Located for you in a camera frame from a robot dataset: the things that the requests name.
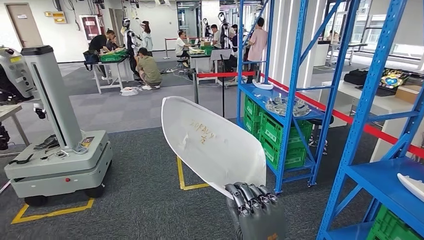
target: stool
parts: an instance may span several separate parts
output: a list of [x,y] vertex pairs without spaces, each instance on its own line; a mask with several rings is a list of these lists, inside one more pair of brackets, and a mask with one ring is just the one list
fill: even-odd
[[[308,119],[307,121],[310,122],[311,124],[313,124],[313,132],[310,135],[308,145],[311,146],[311,147],[317,147],[318,141],[320,140],[320,126],[323,125],[323,120],[313,118],[313,119]],[[331,116],[330,124],[332,124],[333,122],[334,122],[334,116]],[[327,155],[327,143],[328,143],[327,140],[325,140],[324,149],[322,151],[323,155]]]

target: backpack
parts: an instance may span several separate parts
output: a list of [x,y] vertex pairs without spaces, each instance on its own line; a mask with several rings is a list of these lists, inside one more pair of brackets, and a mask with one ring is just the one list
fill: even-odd
[[96,50],[88,50],[82,54],[85,58],[84,66],[88,71],[93,70],[93,64],[100,62],[99,53]]

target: robotic hand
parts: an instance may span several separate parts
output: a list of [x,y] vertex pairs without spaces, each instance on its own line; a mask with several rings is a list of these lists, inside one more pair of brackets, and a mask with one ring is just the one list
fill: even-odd
[[125,48],[128,51],[128,53],[132,56],[137,56],[138,54],[138,46],[136,40],[136,34],[133,30],[130,29],[130,19],[124,18],[122,20],[122,27],[124,28],[123,38],[125,43]]
[[225,15],[224,15],[223,12],[220,12],[218,14],[218,19],[221,21],[221,25],[220,25],[220,29],[221,29],[221,36],[220,36],[221,47],[223,49],[229,49],[229,48],[231,48],[230,25],[227,23],[227,20],[226,20]]
[[233,199],[227,206],[235,227],[236,239],[285,239],[287,232],[283,201],[264,185],[244,182],[227,184]]

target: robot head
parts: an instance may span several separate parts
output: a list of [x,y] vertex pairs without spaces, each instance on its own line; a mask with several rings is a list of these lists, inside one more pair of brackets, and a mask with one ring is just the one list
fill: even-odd
[[130,19],[129,18],[122,19],[122,27],[124,27],[125,29],[130,28]]

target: yellow floor marking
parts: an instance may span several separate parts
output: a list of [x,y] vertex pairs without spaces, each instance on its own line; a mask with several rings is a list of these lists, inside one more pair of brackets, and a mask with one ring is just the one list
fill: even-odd
[[192,190],[192,189],[200,189],[200,188],[206,188],[209,187],[209,184],[207,183],[201,183],[196,185],[190,185],[186,186],[186,183],[184,182],[184,174],[183,174],[183,162],[179,157],[176,157],[176,165],[178,168],[178,178],[179,178],[179,188],[182,190]]
[[24,204],[22,209],[17,213],[17,215],[12,220],[11,224],[19,224],[19,223],[38,220],[38,219],[42,219],[42,218],[46,218],[46,217],[54,217],[54,216],[59,216],[59,215],[64,215],[64,214],[81,212],[81,211],[84,211],[86,209],[90,209],[93,206],[93,202],[94,202],[94,198],[90,198],[87,202],[87,205],[85,205],[85,206],[78,206],[78,207],[72,207],[72,208],[57,210],[57,211],[53,211],[53,212],[41,214],[41,215],[32,215],[32,216],[22,217],[24,215],[25,211],[29,207],[28,204]]

